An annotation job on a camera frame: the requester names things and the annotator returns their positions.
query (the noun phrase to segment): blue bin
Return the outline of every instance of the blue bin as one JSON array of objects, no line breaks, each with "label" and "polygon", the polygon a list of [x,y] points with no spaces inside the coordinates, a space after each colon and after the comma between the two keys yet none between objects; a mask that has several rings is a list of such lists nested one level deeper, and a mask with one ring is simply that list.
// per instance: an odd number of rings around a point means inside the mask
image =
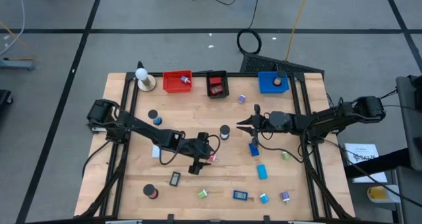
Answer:
[{"label": "blue bin", "polygon": [[277,72],[258,72],[259,91],[262,94],[280,94],[289,90],[289,81],[287,74],[282,78],[280,86],[274,85],[274,79],[277,77]]}]

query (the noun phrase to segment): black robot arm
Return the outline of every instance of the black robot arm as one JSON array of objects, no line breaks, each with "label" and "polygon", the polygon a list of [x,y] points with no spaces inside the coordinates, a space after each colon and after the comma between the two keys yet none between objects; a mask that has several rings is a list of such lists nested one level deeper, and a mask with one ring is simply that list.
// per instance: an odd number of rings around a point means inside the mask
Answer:
[{"label": "black robot arm", "polygon": [[158,129],[144,121],[120,110],[119,104],[107,99],[97,99],[88,116],[88,126],[97,126],[107,130],[106,140],[118,144],[127,142],[128,132],[133,131],[151,139],[161,150],[193,158],[189,173],[199,174],[203,166],[209,163],[199,159],[208,159],[214,150],[209,145],[208,133],[199,132],[196,138],[185,138],[185,132],[172,129]]},{"label": "black robot arm", "polygon": [[252,125],[252,128],[243,126],[237,128],[248,132],[255,138],[253,139],[255,143],[260,132],[306,134],[309,141],[319,143],[321,138],[325,138],[329,132],[339,133],[353,123],[378,123],[385,118],[381,100],[374,96],[360,97],[351,102],[340,100],[338,106],[312,115],[273,111],[266,118],[260,114],[259,105],[255,105],[254,110],[254,115],[237,123],[238,125]]}]

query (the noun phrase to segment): gray floor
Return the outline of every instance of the gray floor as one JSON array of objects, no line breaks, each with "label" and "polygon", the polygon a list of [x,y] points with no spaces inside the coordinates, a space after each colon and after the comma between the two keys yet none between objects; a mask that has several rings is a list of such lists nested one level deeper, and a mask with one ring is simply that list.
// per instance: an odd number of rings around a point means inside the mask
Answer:
[{"label": "gray floor", "polygon": [[[422,28],[420,0],[395,0],[408,28]],[[25,0],[27,28],[84,28],[94,0]],[[101,0],[93,28],[244,28],[255,0],[230,7],[213,0]],[[301,0],[260,0],[253,28],[291,28]],[[0,20],[20,28],[19,0],[0,0]],[[309,0],[299,28],[399,29],[387,0]],[[10,38],[0,35],[1,47]],[[12,90],[15,103],[0,129],[0,223],[14,223],[57,108],[80,34],[24,34],[37,53],[32,72],[0,70],[0,88]],[[261,34],[261,55],[284,59],[289,34]],[[422,48],[422,35],[412,35]],[[70,218],[78,196],[81,169],[92,135],[86,113],[104,91],[110,72],[127,72],[141,60],[149,71],[224,69],[237,72],[242,54],[236,34],[90,34],[27,221]],[[242,37],[245,49],[254,39]],[[29,56],[16,44],[5,56]],[[334,101],[381,96],[395,77],[420,74],[401,34],[297,34],[289,60],[324,69]],[[398,104],[397,97],[384,104]],[[388,107],[377,125],[352,125],[339,141],[375,143],[380,154],[406,144],[400,110]],[[358,217],[391,221],[374,207],[364,185],[351,184]]]}]

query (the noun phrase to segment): wooden table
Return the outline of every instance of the wooden table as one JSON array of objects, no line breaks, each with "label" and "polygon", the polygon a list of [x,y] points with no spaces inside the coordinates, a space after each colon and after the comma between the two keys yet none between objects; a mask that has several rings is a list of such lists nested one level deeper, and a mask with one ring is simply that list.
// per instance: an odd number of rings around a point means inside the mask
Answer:
[{"label": "wooden table", "polygon": [[[109,74],[104,97],[121,100],[125,74]],[[320,111],[328,108],[324,83],[320,74],[305,74],[311,109]],[[187,172],[192,159],[178,155],[172,163],[163,166],[151,156],[152,143],[149,139],[132,133],[125,181],[121,197],[119,219],[167,219],[172,213],[175,219],[225,219],[262,220],[269,215],[271,220],[312,220],[311,205],[303,164],[294,159],[285,161],[281,152],[260,149],[260,155],[251,157],[249,142],[251,136],[236,129],[236,123],[254,113],[253,105],[258,103],[261,113],[283,111],[295,113],[291,91],[284,94],[260,94],[258,78],[229,77],[230,96],[225,99],[209,99],[206,95],[205,77],[193,78],[193,89],[189,93],[168,94],[162,89],[162,78],[157,77],[157,88],[152,92],[139,92],[135,116],[151,123],[148,111],[158,110],[163,118],[159,128],[184,130],[186,138],[194,138],[200,131],[219,134],[222,125],[231,127],[230,138],[222,141],[217,153],[218,162],[207,166],[199,175]],[[127,108],[131,100],[133,84],[129,89]],[[299,99],[301,89],[297,83]],[[246,102],[237,102],[240,94],[246,95]],[[90,152],[104,143],[104,133],[95,134]],[[215,138],[210,145],[216,146]],[[334,135],[328,140],[337,142]],[[297,155],[299,137],[290,134],[274,134],[271,140],[260,139],[264,146],[284,148]],[[80,189],[75,215],[81,214],[92,203],[105,183],[111,146],[94,157],[86,167]],[[167,161],[173,154],[163,152]],[[337,201],[351,215],[354,215],[349,188],[344,174],[339,149],[329,143],[320,145],[320,156],[328,189]],[[256,166],[265,164],[268,179],[260,180]],[[169,185],[173,171],[181,173],[178,187]],[[159,191],[157,199],[151,200],[142,192],[144,185],[151,183]],[[205,189],[208,197],[200,199],[198,193]],[[249,193],[253,200],[234,200],[233,190]],[[320,191],[315,185],[319,215],[324,216]],[[285,204],[280,193],[288,191],[291,200]],[[259,196],[267,193],[270,201],[262,204]],[[107,214],[111,213],[115,191],[110,192]]]}]

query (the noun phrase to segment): white light bulb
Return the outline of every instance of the white light bulb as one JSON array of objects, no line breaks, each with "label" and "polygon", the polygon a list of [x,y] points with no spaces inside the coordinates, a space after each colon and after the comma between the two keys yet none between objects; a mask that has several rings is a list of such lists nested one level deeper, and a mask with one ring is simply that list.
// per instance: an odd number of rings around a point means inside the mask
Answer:
[{"label": "white light bulb", "polygon": [[145,80],[148,78],[148,72],[145,69],[137,69],[135,76],[139,80]]}]

